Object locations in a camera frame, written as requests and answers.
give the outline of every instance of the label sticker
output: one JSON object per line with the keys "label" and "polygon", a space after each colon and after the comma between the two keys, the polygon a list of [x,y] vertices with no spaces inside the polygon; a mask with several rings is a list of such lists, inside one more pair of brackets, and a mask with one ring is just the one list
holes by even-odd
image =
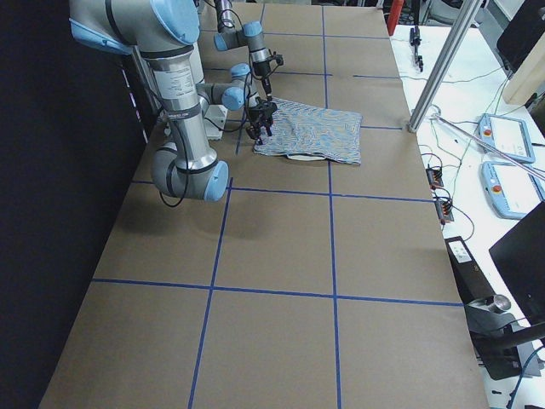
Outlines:
{"label": "label sticker", "polygon": [[155,71],[159,94],[166,100],[176,100],[195,92],[191,68],[185,66],[177,71]]}
{"label": "label sticker", "polygon": [[463,243],[460,240],[451,241],[449,243],[449,247],[459,263],[471,262],[471,256],[469,255],[468,251],[463,246]]}

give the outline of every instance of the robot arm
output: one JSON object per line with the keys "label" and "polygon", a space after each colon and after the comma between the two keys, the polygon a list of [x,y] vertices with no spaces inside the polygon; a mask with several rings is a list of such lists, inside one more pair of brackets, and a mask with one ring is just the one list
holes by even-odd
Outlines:
{"label": "robot arm", "polygon": [[228,167],[209,146],[203,117],[218,101],[232,110],[247,102],[259,105],[248,66],[235,66],[232,82],[217,89],[195,85],[189,58],[199,21],[192,0],[71,0],[70,12],[72,35],[80,43],[121,55],[138,46],[151,68],[172,129],[153,160],[155,186],[171,197],[219,200]]}
{"label": "robot arm", "polygon": [[242,26],[241,30],[235,29],[231,0],[215,0],[215,11],[218,20],[218,32],[214,36],[215,47],[218,51],[227,51],[238,47],[248,46],[252,65],[252,78],[260,80],[267,100],[257,99],[254,106],[250,106],[247,112],[250,127],[247,129],[250,138],[261,142],[261,127],[264,127],[271,135],[273,113],[277,110],[273,102],[273,89],[270,77],[274,70],[271,63],[277,66],[284,64],[282,55],[271,53],[265,45],[263,28],[259,21],[251,21]]}

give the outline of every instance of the metal stand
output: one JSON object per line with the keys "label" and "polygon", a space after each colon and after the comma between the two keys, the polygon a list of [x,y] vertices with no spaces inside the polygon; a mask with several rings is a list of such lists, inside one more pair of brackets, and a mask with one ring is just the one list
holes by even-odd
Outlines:
{"label": "metal stand", "polygon": [[410,132],[416,132],[424,120],[426,112],[432,104],[435,94],[437,94],[437,91],[439,90],[439,86],[443,82],[443,78],[445,78],[457,50],[460,48],[460,44],[462,44],[466,32],[468,32],[468,28],[471,26],[475,15],[479,11],[480,4],[481,2],[477,1],[463,2],[460,14],[450,29],[449,36],[433,67],[426,87],[424,87],[420,100],[416,103],[416,108],[410,117],[410,122],[407,125]]}

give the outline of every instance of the blue tape grid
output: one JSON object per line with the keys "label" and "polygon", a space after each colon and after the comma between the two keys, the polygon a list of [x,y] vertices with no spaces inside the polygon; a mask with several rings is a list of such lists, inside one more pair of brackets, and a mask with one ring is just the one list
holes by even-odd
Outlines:
{"label": "blue tape grid", "polygon": [[[153,184],[152,181],[132,181],[132,182],[137,185],[152,185]],[[256,192],[256,193],[299,194],[303,196],[323,196],[323,197],[331,196],[333,198],[347,198],[347,199],[391,200],[394,202],[433,203],[433,199],[395,198],[393,196],[375,196],[372,194],[350,194],[350,193],[333,193],[333,192],[322,193],[322,192],[305,192],[304,190],[278,190],[278,189],[263,189],[263,188],[257,188],[257,187],[235,187],[235,186],[228,186],[226,190],[234,190],[239,192]]]}
{"label": "blue tape grid", "polygon": [[[265,15],[266,4],[263,4],[261,9],[260,21],[263,21]],[[299,74],[299,75],[322,75],[324,77],[324,107],[329,107],[329,95],[328,95],[328,77],[331,76],[327,72],[327,37],[345,37],[345,38],[366,38],[366,39],[376,39],[376,40],[389,40],[388,37],[364,37],[364,36],[335,36],[335,35],[326,35],[325,33],[325,17],[324,17],[324,8],[321,8],[322,14],[322,34],[287,34],[287,33],[276,33],[268,32],[266,34],[273,35],[291,35],[291,36],[301,36],[301,37],[321,37],[323,42],[324,50],[324,72],[319,73],[309,73],[309,72],[278,72],[278,74]],[[227,71],[224,69],[212,69],[214,71]],[[383,76],[368,76],[368,75],[353,75],[355,78],[383,78],[383,79],[399,79],[399,77],[383,77]],[[232,122],[242,122],[243,118],[238,120],[233,120]],[[362,129],[374,129],[374,130],[402,130],[401,127],[388,127],[388,126],[361,126]],[[238,155],[240,144],[242,141],[242,129],[238,131],[238,140],[235,153]],[[200,362],[204,349],[204,341],[206,336],[206,329],[209,320],[209,311],[212,303],[212,298],[214,291],[228,291],[228,292],[242,292],[242,293],[254,293],[254,294],[269,294],[269,295],[280,295],[280,296],[290,296],[290,297],[312,297],[312,298],[326,298],[331,299],[333,302],[333,320],[334,320],[334,335],[335,335],[335,355],[336,355],[336,391],[337,391],[337,409],[342,409],[342,395],[341,395],[341,351],[340,351],[340,341],[339,341],[339,319],[338,319],[338,300],[351,300],[351,301],[360,301],[360,302],[390,302],[390,303],[403,303],[403,304],[418,304],[418,305],[433,305],[433,306],[445,306],[445,307],[463,307],[463,304],[459,302],[440,302],[440,301],[425,301],[425,300],[409,300],[409,299],[395,299],[395,298],[384,298],[384,297],[360,297],[360,296],[349,296],[349,295],[340,295],[337,293],[337,279],[336,279],[336,248],[335,248],[335,212],[334,212],[334,197],[341,198],[358,198],[358,199],[379,199],[379,200],[397,200],[397,201],[413,201],[413,202],[424,202],[432,203],[431,199],[409,199],[409,198],[392,198],[392,197],[381,197],[381,196],[372,196],[372,195],[356,195],[356,194],[340,194],[333,193],[332,186],[332,166],[331,162],[328,162],[328,188],[327,193],[318,193],[318,192],[304,192],[304,191],[285,191],[285,190],[271,190],[271,189],[257,189],[249,187],[234,187],[232,185],[233,179],[229,181],[229,186],[227,187],[227,200],[225,204],[225,209],[223,212],[223,218],[221,222],[220,237],[218,239],[218,245],[215,254],[214,269],[212,272],[212,278],[210,285],[191,285],[191,284],[178,284],[178,283],[164,283],[164,282],[151,282],[151,281],[137,281],[137,280],[126,280],[126,279],[93,279],[94,282],[102,283],[112,283],[112,284],[127,284],[127,285],[154,285],[154,286],[166,286],[166,287],[178,287],[178,288],[187,288],[187,289],[197,289],[208,291],[208,299],[206,303],[206,309],[204,313],[204,322],[201,330],[201,336],[199,339],[198,345],[198,354],[197,360],[195,363],[192,379],[192,387],[190,398],[187,404],[188,409],[192,409],[195,391],[198,382],[198,371],[200,368]],[[151,183],[150,181],[133,181],[133,183]],[[275,290],[264,290],[264,289],[251,289],[251,288],[240,288],[240,287],[227,287],[227,286],[215,286],[215,277],[217,274],[217,268],[221,256],[221,245],[223,243],[223,235],[225,232],[226,222],[227,222],[227,212],[229,210],[229,203],[231,199],[232,191],[241,191],[241,192],[262,192],[262,193],[282,193],[282,194],[300,194],[300,195],[316,195],[316,196],[327,196],[329,198],[329,207],[330,207],[330,250],[331,250],[331,278],[332,278],[332,294],[318,294],[310,292],[298,292],[298,291],[275,291]]]}
{"label": "blue tape grid", "polygon": [[[268,294],[273,296],[287,297],[305,297],[305,298],[325,298],[332,300],[333,294],[321,294],[318,292],[304,291],[281,291],[281,290],[266,290],[262,288],[244,288],[244,287],[229,287],[224,285],[200,285],[187,283],[169,283],[164,281],[145,281],[137,279],[92,279],[95,283],[118,284],[118,285],[145,285],[150,287],[171,287],[171,288],[186,288],[188,290],[204,290],[204,291],[222,291],[222,292],[242,292],[246,294]],[[394,304],[413,304],[413,305],[430,305],[435,307],[463,307],[460,302],[447,301],[428,301],[428,300],[410,300],[403,298],[385,298],[385,297],[365,297],[365,296],[350,296],[346,294],[337,294],[338,300],[360,301],[360,302],[386,302]]]}
{"label": "blue tape grid", "polygon": [[[232,186],[232,178],[229,181],[229,187]],[[229,211],[229,201],[231,199],[231,188],[227,191],[227,200],[225,202],[225,209],[223,211],[223,219],[221,220],[220,238],[218,239],[218,247],[215,252],[214,270],[212,271],[212,280],[210,281],[208,300],[206,302],[206,310],[204,312],[203,329],[201,330],[201,337],[198,343],[197,362],[195,363],[195,369],[193,371],[193,380],[191,385],[191,393],[189,395],[189,402],[187,407],[191,409],[193,407],[193,400],[195,398],[195,388],[197,387],[198,369],[201,363],[201,357],[203,356],[204,337],[206,336],[206,327],[208,325],[208,318],[210,313],[210,305],[212,304],[212,296],[214,295],[215,275],[218,271],[218,264],[220,262],[221,245],[223,243],[223,234],[225,233],[225,225],[227,221],[227,212]]]}
{"label": "blue tape grid", "polygon": [[[324,45],[324,95],[325,108],[329,107],[329,96],[327,91],[327,45],[325,41],[325,15],[322,11],[322,43]],[[341,349],[339,345],[339,305],[337,301],[337,269],[335,252],[335,213],[333,211],[333,175],[331,162],[327,163],[328,196],[330,199],[330,241],[331,241],[331,281],[333,283],[333,325],[335,334],[335,369],[337,387],[337,409],[342,409],[342,388],[341,388]]]}

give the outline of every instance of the table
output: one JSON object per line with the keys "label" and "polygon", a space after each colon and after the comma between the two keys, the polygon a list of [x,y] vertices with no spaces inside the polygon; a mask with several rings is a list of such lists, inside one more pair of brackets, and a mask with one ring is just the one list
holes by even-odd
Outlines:
{"label": "table", "polygon": [[[412,63],[412,48],[409,44],[409,26],[397,26],[392,37],[393,52],[399,68],[399,75],[403,80],[404,92],[410,108],[413,108],[425,85],[422,78],[428,78],[437,60],[449,28],[445,27],[421,27],[422,46],[419,48],[424,58],[424,72],[420,73]],[[465,81],[485,75],[471,82]],[[533,142],[543,143],[542,134],[536,127],[530,114],[524,107],[506,104],[499,98],[507,78],[500,68],[496,57],[488,47],[478,29],[470,29],[455,59],[452,62],[449,72],[445,77],[445,84],[442,84],[434,99],[434,104],[441,108],[444,118],[450,121],[479,121],[480,116],[486,112],[508,114],[509,117],[524,119]],[[469,133],[473,133],[476,124],[459,124]],[[421,144],[423,153],[438,154],[444,164],[458,165],[458,160],[442,151],[439,145],[459,158],[467,145],[467,140],[457,135],[448,127],[435,124],[435,131],[438,135],[436,140],[429,119],[426,120],[418,130],[418,141]],[[542,148],[534,149],[536,154],[537,168],[545,165],[545,152]],[[497,272],[494,262],[491,260],[488,250],[510,229],[517,221],[501,219],[496,216],[485,196],[485,191],[479,179],[479,167],[485,160],[493,160],[494,157],[485,154],[475,143],[472,143],[466,156],[462,161],[462,167],[457,177],[455,204],[464,210],[473,219],[475,231],[473,237],[467,241],[469,250],[479,266],[481,267],[490,285],[498,294],[505,294],[513,300],[511,293],[503,283],[502,277]],[[444,182],[447,189],[454,190],[456,168],[445,168]],[[469,236],[471,226],[468,220],[455,210],[455,222],[447,224],[443,232],[446,238],[461,235],[463,238]],[[524,315],[519,306],[514,303],[510,311],[515,318]],[[483,371],[485,387],[488,394],[490,406],[505,407],[508,402],[508,394],[516,384],[516,378],[493,381],[486,371]],[[492,394],[492,390],[502,391],[502,395]],[[518,392],[518,398],[513,408],[524,408],[524,403],[532,403],[538,406],[545,405],[545,372],[542,377],[525,378]]]}
{"label": "table", "polygon": [[[229,134],[223,200],[171,210],[152,141],[42,408],[487,407],[382,12],[235,8],[284,55],[276,96],[363,113],[363,163]],[[246,51],[213,50],[213,10],[201,28],[205,77],[225,81]]]}

